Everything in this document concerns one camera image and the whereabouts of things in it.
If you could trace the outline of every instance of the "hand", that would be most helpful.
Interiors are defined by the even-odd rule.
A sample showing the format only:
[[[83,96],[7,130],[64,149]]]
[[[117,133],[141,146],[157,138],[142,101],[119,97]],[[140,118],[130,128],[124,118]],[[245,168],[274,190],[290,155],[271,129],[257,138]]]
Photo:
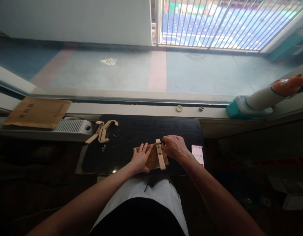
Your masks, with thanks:
[[[140,172],[149,173],[149,169],[146,167],[146,162],[149,157],[149,154],[152,151],[152,145],[146,152],[147,145],[148,143],[145,143],[145,145],[141,144],[138,151],[136,151],[136,148],[134,148],[133,157],[130,163],[133,165],[135,174],[138,174]]]
[[[188,161],[193,157],[193,155],[185,146],[185,142],[182,137],[176,135],[168,135],[164,136],[162,138],[162,141],[166,143],[166,146],[162,143],[161,150],[175,159],[180,165],[183,165],[185,161]]]

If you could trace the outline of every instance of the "bottle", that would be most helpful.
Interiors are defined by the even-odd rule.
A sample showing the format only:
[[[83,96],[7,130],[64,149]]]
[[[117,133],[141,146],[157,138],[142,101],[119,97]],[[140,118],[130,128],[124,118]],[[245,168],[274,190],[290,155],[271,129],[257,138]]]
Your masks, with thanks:
[[[264,110],[297,94],[303,86],[302,74],[288,79],[276,80],[271,86],[263,88],[246,99],[246,103],[254,110]]]

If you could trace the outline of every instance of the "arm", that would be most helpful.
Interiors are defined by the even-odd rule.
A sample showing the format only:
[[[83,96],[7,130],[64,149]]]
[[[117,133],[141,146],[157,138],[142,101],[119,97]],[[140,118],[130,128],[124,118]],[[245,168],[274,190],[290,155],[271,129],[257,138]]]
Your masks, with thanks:
[[[90,187],[63,208],[45,219],[27,236],[33,235],[70,235],[91,217],[99,215],[114,193],[133,175],[149,172],[145,166],[152,146],[147,149],[147,143],[141,144],[139,151],[132,160],[114,174]]]
[[[161,149],[191,177],[215,223],[232,235],[265,235],[236,199],[205,170],[187,149],[182,137],[168,135]]]

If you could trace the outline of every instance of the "person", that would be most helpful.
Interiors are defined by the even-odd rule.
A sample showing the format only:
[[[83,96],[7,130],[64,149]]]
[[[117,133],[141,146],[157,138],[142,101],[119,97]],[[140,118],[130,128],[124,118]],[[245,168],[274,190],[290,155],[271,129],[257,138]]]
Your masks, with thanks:
[[[231,235],[264,235],[253,218],[235,198],[188,151],[184,139],[163,137],[161,149],[188,173],[218,228]],[[28,235],[74,235],[90,219],[99,215],[89,235],[188,235],[181,201],[167,178],[156,183],[146,172],[152,145],[134,149],[131,161],[93,185],[45,219]]]

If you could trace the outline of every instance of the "smartphone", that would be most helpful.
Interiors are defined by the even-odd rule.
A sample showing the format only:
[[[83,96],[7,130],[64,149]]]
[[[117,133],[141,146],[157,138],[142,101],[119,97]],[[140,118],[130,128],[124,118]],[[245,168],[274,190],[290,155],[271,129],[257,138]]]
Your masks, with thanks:
[[[192,145],[192,154],[195,159],[204,167],[203,147]]]

